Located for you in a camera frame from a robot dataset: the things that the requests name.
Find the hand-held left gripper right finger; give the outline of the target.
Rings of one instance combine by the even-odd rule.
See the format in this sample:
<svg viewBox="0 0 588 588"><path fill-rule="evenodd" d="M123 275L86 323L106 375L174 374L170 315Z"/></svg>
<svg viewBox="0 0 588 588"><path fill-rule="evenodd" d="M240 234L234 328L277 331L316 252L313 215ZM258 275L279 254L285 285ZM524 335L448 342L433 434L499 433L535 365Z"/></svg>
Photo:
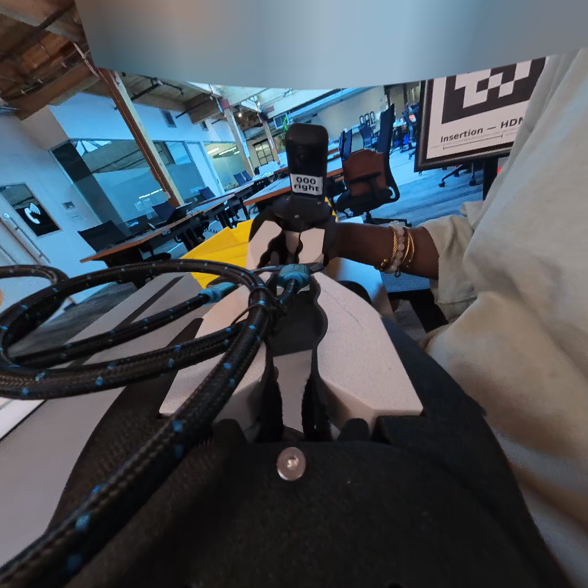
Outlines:
<svg viewBox="0 0 588 588"><path fill-rule="evenodd" d="M305 437L332 440L352 419L373 433L380 417L418 417L423 403L386 329L366 298L323 273L313 275L320 331L302 398Z"/></svg>

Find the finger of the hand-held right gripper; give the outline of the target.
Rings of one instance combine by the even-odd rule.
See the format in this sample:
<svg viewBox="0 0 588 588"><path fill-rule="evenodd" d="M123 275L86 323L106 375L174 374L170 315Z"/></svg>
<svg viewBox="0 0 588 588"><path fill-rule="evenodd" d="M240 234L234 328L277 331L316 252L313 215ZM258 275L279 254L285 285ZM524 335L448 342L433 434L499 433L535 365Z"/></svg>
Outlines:
<svg viewBox="0 0 588 588"><path fill-rule="evenodd" d="M247 244L246 269L284 265L289 260L286 237L273 220L253 220Z"/></svg>
<svg viewBox="0 0 588 588"><path fill-rule="evenodd" d="M289 264L325 266L324 240L324 229L312 228L300 233L289 231Z"/></svg>

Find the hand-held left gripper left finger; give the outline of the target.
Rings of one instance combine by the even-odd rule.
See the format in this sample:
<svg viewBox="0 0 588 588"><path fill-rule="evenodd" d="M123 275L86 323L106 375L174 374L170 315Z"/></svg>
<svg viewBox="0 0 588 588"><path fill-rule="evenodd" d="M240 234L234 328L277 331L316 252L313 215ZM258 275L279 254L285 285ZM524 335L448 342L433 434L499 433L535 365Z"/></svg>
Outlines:
<svg viewBox="0 0 588 588"><path fill-rule="evenodd" d="M248 290L240 287L213 305L204 316L197 336L206 336L228 327L239 313L246 309L248 296ZM224 352L200 364L180 370L160 406L160 414L171 416L175 413L219 363L223 355ZM268 348L262 343L245 376L215 421L233 419L243 430L255 429L261 418L264 388L274 375L274 367L268 359Z"/></svg>

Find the yellow plastic bin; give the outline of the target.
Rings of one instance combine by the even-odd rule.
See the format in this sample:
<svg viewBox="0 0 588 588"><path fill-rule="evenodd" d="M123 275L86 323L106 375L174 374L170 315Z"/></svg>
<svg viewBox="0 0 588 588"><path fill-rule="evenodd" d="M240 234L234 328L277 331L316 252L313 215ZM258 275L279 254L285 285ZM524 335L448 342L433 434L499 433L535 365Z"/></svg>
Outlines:
<svg viewBox="0 0 588 588"><path fill-rule="evenodd" d="M249 234L253 219L241 222L237 227L222 229L185 254L181 260L201 259L223 265L246 268Z"/></svg>

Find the person's right forearm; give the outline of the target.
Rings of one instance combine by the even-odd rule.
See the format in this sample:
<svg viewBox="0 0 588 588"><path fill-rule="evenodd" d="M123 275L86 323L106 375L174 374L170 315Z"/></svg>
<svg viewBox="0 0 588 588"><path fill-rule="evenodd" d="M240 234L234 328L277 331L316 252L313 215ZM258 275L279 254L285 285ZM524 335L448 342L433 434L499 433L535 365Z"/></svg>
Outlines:
<svg viewBox="0 0 588 588"><path fill-rule="evenodd" d="M436 304L448 322L460 316L476 299L467 277L464 258L473 228L466 217L449 215L409 229L415 252L403 268L431 281Z"/></svg>

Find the person's right hand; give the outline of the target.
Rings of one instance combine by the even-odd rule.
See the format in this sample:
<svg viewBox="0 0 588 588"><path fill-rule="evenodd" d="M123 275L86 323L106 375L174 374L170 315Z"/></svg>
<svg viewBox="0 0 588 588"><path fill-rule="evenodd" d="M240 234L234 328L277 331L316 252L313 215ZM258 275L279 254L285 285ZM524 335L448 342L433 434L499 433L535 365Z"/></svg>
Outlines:
<svg viewBox="0 0 588 588"><path fill-rule="evenodd" d="M326 253L331 259L347 259L380 269L392 259L393 246L392 227L337 222Z"/></svg>

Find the wooden office desk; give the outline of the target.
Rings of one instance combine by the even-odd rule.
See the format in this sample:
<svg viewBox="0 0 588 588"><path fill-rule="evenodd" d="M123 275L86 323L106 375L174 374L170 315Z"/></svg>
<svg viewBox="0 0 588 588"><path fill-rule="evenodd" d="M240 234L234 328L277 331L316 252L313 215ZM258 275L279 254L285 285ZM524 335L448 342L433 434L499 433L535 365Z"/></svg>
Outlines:
<svg viewBox="0 0 588 588"><path fill-rule="evenodd" d="M81 263L103 262L108 268L147 260L153 261L155 249L170 242L183 244L189 252L204 241L203 233L209 228L209 220L201 213L188 214L183 219L167 224L154 231L126 239L116 245L107 246L98 253L81 259Z"/></svg>
<svg viewBox="0 0 588 588"><path fill-rule="evenodd" d="M328 166L327 167L327 177L328 178L339 178L343 175L343 168L340 160L332 162L335 167ZM254 195L246 198L243 201L245 206L251 206L258 202L267 201L278 196L287 194L290 191L290 177L285 177L279 179L269 186L263 188L259 192L255 193Z"/></svg>

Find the brown black office chair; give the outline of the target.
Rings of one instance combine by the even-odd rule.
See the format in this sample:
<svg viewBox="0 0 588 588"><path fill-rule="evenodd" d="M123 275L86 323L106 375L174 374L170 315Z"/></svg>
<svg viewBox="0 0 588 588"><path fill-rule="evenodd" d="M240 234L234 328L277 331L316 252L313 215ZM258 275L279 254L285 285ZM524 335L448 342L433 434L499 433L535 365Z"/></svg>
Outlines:
<svg viewBox="0 0 588 588"><path fill-rule="evenodd" d="M346 190L334 202L336 213L351 211L352 217L365 216L368 224L388 224L393 219L372 217L372 211L396 202L400 191L390 168L390 148L394 107L380 114L379 136L376 149L352 152L343 162L343 180Z"/></svg>

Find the framed printed tag sign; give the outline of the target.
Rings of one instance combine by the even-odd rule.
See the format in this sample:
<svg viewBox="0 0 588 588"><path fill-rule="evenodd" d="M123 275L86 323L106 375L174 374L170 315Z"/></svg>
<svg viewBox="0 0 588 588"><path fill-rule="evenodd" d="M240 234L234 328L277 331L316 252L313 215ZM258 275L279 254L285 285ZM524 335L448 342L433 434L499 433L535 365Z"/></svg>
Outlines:
<svg viewBox="0 0 588 588"><path fill-rule="evenodd" d="M415 172L508 155L547 61L422 81Z"/></svg>

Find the phone booth window sign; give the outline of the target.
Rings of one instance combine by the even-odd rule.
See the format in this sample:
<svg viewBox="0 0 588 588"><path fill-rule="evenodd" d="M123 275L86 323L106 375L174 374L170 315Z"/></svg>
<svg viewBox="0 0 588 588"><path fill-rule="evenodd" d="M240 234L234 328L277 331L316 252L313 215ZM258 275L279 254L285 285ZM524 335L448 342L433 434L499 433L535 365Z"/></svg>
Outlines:
<svg viewBox="0 0 588 588"><path fill-rule="evenodd" d="M61 230L43 206L34 199L17 205L15 210L37 237Z"/></svg>

